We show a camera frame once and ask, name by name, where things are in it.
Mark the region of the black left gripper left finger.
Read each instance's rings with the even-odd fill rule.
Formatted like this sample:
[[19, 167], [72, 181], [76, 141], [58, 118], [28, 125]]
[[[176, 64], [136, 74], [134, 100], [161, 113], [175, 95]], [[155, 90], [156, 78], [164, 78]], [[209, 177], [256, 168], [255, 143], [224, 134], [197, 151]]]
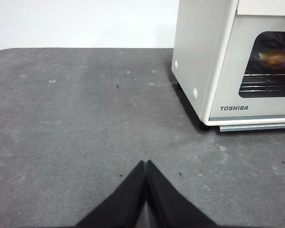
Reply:
[[87, 214], [77, 228], [134, 228], [145, 201], [145, 167], [140, 161], [117, 189]]

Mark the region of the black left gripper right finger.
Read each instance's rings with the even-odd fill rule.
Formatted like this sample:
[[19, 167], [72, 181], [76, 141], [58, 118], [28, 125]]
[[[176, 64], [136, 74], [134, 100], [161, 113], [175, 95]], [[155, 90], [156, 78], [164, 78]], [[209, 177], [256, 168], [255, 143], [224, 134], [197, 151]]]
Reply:
[[146, 199], [160, 228], [212, 228], [217, 224], [182, 196], [155, 164], [146, 163]]

